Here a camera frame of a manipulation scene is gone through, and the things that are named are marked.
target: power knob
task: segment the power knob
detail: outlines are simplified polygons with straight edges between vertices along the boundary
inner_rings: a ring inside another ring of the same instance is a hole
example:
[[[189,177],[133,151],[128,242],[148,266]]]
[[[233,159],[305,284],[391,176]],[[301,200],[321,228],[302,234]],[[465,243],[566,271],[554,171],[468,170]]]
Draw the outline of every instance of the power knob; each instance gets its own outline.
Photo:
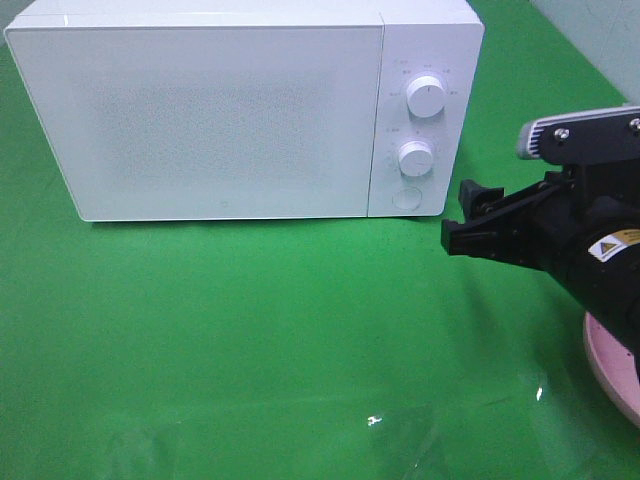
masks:
[[[423,142],[409,142],[398,152],[400,171],[407,177],[426,175],[433,168],[431,147]]]
[[[416,78],[407,87],[407,105],[416,117],[432,117],[444,107],[442,82],[431,75]]]

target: microwave door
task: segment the microwave door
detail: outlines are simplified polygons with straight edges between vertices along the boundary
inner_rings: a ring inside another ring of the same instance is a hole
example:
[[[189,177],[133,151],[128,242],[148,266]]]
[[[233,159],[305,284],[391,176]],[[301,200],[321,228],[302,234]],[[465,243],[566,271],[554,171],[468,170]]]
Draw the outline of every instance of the microwave door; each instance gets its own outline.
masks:
[[[8,38],[85,220],[367,215],[379,25]]]

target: screw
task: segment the screw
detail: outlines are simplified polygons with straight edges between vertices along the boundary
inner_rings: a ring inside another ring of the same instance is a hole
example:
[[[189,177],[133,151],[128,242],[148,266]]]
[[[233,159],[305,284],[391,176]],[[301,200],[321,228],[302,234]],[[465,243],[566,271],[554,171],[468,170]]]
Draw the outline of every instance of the screw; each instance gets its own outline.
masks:
[[[569,138],[569,133],[571,132],[569,132],[568,128],[558,128],[555,132],[553,132],[553,138],[555,138],[558,142],[564,142],[567,138]]]
[[[640,132],[640,118],[634,118],[629,122],[629,128],[633,132]]]

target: green backdrop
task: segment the green backdrop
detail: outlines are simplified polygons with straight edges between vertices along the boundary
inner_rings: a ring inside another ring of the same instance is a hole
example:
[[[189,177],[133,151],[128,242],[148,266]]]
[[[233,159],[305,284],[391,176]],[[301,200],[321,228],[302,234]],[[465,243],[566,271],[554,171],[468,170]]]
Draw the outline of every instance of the green backdrop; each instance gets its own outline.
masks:
[[[473,4],[456,219],[463,178],[541,178],[524,122],[623,101],[525,0]],[[6,46],[0,88],[1,478],[640,478],[545,274],[440,218],[83,223]]]

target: pink base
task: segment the pink base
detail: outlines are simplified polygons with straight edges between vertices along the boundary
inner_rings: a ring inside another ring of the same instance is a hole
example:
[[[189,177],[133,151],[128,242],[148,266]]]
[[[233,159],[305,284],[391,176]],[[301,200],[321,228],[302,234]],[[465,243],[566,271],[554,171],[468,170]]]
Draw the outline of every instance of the pink base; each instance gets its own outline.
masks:
[[[587,312],[584,345],[596,378],[613,403],[640,428],[640,383],[629,350]]]

